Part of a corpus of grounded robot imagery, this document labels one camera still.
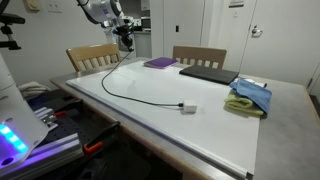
purple notebook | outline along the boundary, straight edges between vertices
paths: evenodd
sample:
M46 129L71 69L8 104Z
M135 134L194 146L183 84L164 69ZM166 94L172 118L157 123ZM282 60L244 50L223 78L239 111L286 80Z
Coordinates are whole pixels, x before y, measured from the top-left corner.
M153 67L153 68L158 68L158 69L164 69L167 68L175 63L177 63L177 60L170 59L170 58L165 58L165 57L160 57L157 59L153 59L151 61L147 61L144 63L145 66L148 67Z

chair backrest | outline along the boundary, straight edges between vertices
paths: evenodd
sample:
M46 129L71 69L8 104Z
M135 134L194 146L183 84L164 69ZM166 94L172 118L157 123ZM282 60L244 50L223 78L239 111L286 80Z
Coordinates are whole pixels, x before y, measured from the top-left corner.
M222 69L227 51L225 49L214 49L204 47L188 47L174 46L173 59L178 60L182 64L191 64L194 61L195 65L214 67L218 63L217 69Z
M77 72L120 61L119 49L116 44L83 46L66 51Z

black laptop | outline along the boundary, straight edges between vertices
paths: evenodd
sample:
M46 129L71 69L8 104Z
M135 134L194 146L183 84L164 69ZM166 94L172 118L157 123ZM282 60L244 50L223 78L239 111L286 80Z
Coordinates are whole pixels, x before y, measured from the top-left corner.
M238 77L238 72L227 71L222 69L209 68L204 66L190 66L180 71L180 74L204 79L220 84L229 85Z

cloth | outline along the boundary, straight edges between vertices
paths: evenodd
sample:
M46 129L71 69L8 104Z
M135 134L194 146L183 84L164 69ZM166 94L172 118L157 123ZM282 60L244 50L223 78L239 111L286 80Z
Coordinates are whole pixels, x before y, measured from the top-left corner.
M230 91L225 102L226 106L231 109L259 116L263 115L263 111L250 99L237 95L233 90Z
M23 84L19 86L18 89L22 93L23 97L36 96L51 90L49 87L41 85L35 81Z
M265 114L268 114L272 92L244 79L229 85L238 95L252 100Z

door handle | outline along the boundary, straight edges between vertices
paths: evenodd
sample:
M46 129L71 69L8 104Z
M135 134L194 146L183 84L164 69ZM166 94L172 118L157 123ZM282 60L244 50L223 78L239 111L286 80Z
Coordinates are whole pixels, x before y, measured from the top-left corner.
M263 33L263 30L257 29L257 25L255 25L251 32L252 32L252 37L260 37Z

